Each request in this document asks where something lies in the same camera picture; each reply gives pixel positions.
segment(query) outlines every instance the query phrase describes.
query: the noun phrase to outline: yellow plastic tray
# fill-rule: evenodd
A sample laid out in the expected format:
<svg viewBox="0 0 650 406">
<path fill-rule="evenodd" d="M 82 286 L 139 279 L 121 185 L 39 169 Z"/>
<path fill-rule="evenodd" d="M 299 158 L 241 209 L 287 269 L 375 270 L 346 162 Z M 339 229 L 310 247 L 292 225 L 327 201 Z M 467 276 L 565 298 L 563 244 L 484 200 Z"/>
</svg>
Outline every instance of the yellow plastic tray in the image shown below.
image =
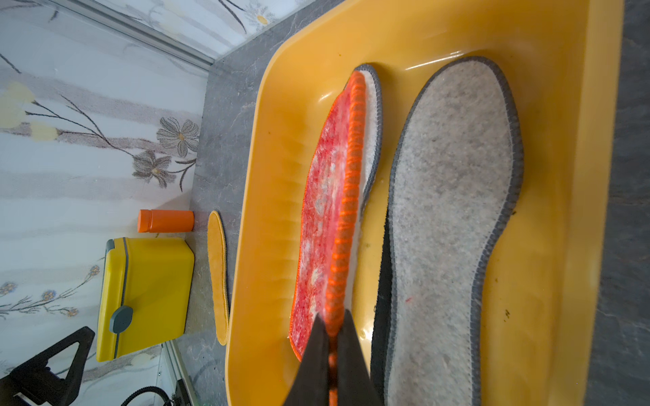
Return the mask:
<svg viewBox="0 0 650 406">
<path fill-rule="evenodd" d="M 369 361 L 388 180 L 406 115 L 441 66 L 483 55 L 508 78 L 525 149 L 516 214 L 487 268 L 483 402 L 580 405 L 622 20 L 622 0 L 350 0 L 283 44 L 255 111 L 226 353 L 229 403 L 281 405 L 295 377 L 287 332 L 302 198 L 322 124 L 351 71 L 372 63 L 383 92 L 382 157 L 353 297 Z"/>
</svg>

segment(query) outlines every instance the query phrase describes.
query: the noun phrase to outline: gray knob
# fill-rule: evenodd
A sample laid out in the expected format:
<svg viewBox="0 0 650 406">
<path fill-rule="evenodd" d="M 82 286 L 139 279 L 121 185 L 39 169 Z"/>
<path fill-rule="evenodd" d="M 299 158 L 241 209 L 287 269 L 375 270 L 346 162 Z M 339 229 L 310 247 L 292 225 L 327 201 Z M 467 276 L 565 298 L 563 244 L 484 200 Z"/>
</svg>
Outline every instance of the gray knob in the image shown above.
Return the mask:
<svg viewBox="0 0 650 406">
<path fill-rule="evenodd" d="M 109 330 L 115 334 L 123 333 L 131 325 L 131 320 L 133 320 L 133 309 L 122 306 L 110 317 Z"/>
</svg>

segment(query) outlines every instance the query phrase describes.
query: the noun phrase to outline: black stand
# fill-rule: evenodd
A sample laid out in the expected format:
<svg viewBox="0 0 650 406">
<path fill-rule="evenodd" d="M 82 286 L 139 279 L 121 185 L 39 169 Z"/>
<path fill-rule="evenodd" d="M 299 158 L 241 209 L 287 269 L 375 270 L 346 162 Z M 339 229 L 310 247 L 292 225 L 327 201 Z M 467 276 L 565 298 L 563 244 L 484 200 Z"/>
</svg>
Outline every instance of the black stand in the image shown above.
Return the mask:
<svg viewBox="0 0 650 406">
<path fill-rule="evenodd" d="M 45 402 L 52 406 L 71 404 L 79 395 L 83 368 L 94 337 L 93 330 L 82 327 L 15 367 L 9 375 L 0 379 L 0 405 L 28 406 L 25 401 L 16 396 L 18 393 L 22 393 L 37 405 Z M 74 343 L 79 343 L 79 348 L 70 364 L 68 374 L 65 379 L 59 378 L 49 370 L 47 362 Z"/>
</svg>

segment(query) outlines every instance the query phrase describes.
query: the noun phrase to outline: gray felt insole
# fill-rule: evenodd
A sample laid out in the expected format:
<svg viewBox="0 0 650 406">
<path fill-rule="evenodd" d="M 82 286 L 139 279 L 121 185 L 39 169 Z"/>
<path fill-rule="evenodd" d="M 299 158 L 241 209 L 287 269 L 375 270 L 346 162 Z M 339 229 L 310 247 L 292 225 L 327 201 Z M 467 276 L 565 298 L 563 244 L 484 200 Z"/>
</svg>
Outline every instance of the gray felt insole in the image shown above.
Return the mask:
<svg viewBox="0 0 650 406">
<path fill-rule="evenodd" d="M 508 84 L 486 58 L 424 86 L 393 161 L 387 405 L 480 405 L 480 315 L 489 256 L 523 176 Z"/>
</svg>

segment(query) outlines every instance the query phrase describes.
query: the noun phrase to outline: gray stitched edge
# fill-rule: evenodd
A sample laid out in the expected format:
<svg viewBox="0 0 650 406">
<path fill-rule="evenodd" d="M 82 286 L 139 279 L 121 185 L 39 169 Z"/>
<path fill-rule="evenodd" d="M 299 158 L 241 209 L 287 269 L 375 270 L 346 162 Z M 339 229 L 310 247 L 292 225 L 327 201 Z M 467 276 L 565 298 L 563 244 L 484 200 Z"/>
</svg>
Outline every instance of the gray stitched edge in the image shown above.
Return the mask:
<svg viewBox="0 0 650 406">
<path fill-rule="evenodd" d="M 512 174 L 510 177 L 510 186 L 508 188 L 508 195 L 506 196 L 506 201 L 504 202 L 503 207 L 501 208 L 501 213 L 499 214 L 499 219 L 497 220 L 492 233 L 487 239 L 486 246 L 483 249 L 481 258 L 478 262 L 478 268 L 475 271 L 474 283 L 472 285 L 472 298 L 471 298 L 471 310 L 470 310 L 470 345 L 471 345 L 471 356 L 472 356 L 472 406 L 480 406 L 481 404 L 481 367 L 480 367 L 480 328 L 481 328 L 481 308 L 483 300 L 483 284 L 485 281 L 486 268 L 488 266 L 488 260 L 492 251 L 494 249 L 497 240 L 503 233 L 503 230 L 506 228 L 506 224 L 512 215 L 512 211 L 515 208 L 517 200 L 519 199 L 519 193 L 521 191 L 521 184 L 523 182 L 523 143 L 521 141 L 521 128 L 519 126 L 519 117 L 517 115 L 517 107 L 515 106 L 514 98 L 508 86 L 508 81 L 506 80 L 505 75 L 499 68 L 499 66 L 494 63 L 492 60 L 485 57 L 465 57 L 454 62 L 451 62 L 443 66 L 438 70 L 433 76 L 429 78 L 426 82 L 420 93 L 415 98 L 413 106 L 409 111 L 408 117 L 406 118 L 406 123 L 404 124 L 404 129 L 400 135 L 400 140 L 397 145 L 397 150 L 395 151 L 395 157 L 393 159 L 393 167 L 391 168 L 391 178 L 390 178 L 390 188 L 388 195 L 388 216 L 386 221 L 389 222 L 389 230 L 391 234 L 391 262 L 393 265 L 393 275 L 395 274 L 395 247 L 393 245 L 393 221 L 392 221 L 392 203 L 393 203 L 393 194 L 394 194 L 394 184 L 395 184 L 395 169 L 397 167 L 397 162 L 399 161 L 400 152 L 402 149 L 402 140 L 404 135 L 408 130 L 409 122 L 411 121 L 411 116 L 417 108 L 420 98 L 433 82 L 433 80 L 444 72 L 446 69 L 451 66 L 461 64 L 463 62 L 476 61 L 485 64 L 489 67 L 499 82 L 501 87 L 501 92 L 503 94 L 504 101 L 506 103 L 506 113 L 508 115 L 508 121 L 510 122 L 510 136 L 512 141 Z M 397 312 L 397 284 L 395 283 L 395 278 L 393 278 L 393 286 L 391 292 L 391 327 L 388 338 L 388 348 L 386 350 L 386 367 L 385 367 L 385 379 L 384 387 L 388 389 L 388 382 L 390 380 L 391 369 L 393 364 L 393 349 L 395 348 L 395 314 Z M 387 401 L 388 391 L 384 391 L 384 403 Z"/>
<path fill-rule="evenodd" d="M 366 203 L 368 203 L 368 198 L 370 196 L 370 190 L 374 184 L 374 178 L 377 174 L 377 167 L 379 166 L 379 158 L 382 153 L 382 139 L 384 134 L 384 116 L 382 110 L 382 85 L 379 82 L 379 76 L 377 71 L 374 70 L 372 65 L 363 64 L 357 66 L 354 70 L 356 71 L 366 71 L 372 76 L 374 81 L 375 96 L 377 98 L 377 145 L 374 151 L 374 159 L 372 161 L 372 166 L 370 167 L 370 176 L 368 177 L 368 182 L 366 183 L 365 189 L 363 190 L 363 201 L 361 202 L 361 212 L 365 209 Z"/>
</svg>

